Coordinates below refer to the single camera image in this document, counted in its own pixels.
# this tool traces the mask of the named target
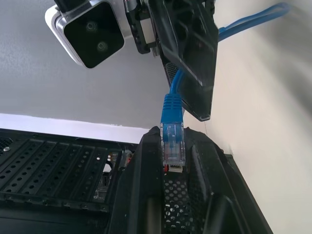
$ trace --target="camera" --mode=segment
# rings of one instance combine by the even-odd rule
[[[124,37],[109,2],[91,0],[63,12],[49,8],[45,21],[70,57],[94,68],[124,46]]]

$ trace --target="cable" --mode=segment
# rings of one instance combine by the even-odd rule
[[[281,17],[288,13],[289,10],[289,5],[287,3],[281,2],[257,14],[241,18],[234,23],[231,23],[229,26],[219,29],[219,41],[222,41],[246,29]]]
[[[183,72],[181,71],[181,69],[179,69],[176,72],[175,77],[171,83],[170,92],[169,92],[170,94],[176,94],[178,92],[178,88],[180,86],[182,76],[183,76]]]

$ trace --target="blue ethernet cable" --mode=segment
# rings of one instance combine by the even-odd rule
[[[182,79],[183,72],[178,70],[172,81],[170,92],[165,96],[160,121],[163,164],[180,168],[185,166],[182,98],[177,93]]]
[[[288,13],[290,7],[285,2],[275,4],[259,13],[241,18],[226,27],[219,28],[219,40],[222,41],[236,33],[252,28],[259,24],[276,19]]]

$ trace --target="camera lens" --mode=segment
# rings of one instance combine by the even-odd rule
[[[94,32],[94,31],[97,30],[98,26],[97,26],[97,24],[95,22],[90,21],[90,22],[87,23],[86,28],[87,28],[87,31]]]
[[[97,44],[97,50],[100,52],[105,52],[108,49],[108,45],[106,42],[101,41],[99,44]]]

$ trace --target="perforated metal panel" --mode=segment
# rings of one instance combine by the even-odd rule
[[[193,158],[190,160],[190,174],[189,176],[189,196],[190,199],[190,207],[193,211],[193,218],[195,226],[199,229],[199,233],[203,232],[205,217],[207,214],[207,206],[206,202],[203,199],[203,188],[201,187],[201,179],[199,178],[199,174],[196,171],[195,162]]]
[[[165,234],[195,234],[194,219],[185,178],[180,173],[167,173],[165,191]]]
[[[173,81],[173,79],[176,75],[176,72],[178,71],[179,68],[177,66],[175,66],[172,62],[168,62],[165,65],[165,69],[166,69],[166,72],[168,75],[169,82],[171,84],[171,82]]]
[[[104,199],[94,201],[94,194],[105,163],[128,146],[66,136],[2,135],[10,137],[0,138],[0,200],[108,211]]]
[[[5,147],[8,147],[10,144],[12,144],[12,140],[11,139],[0,137],[0,155],[3,154],[3,149]]]

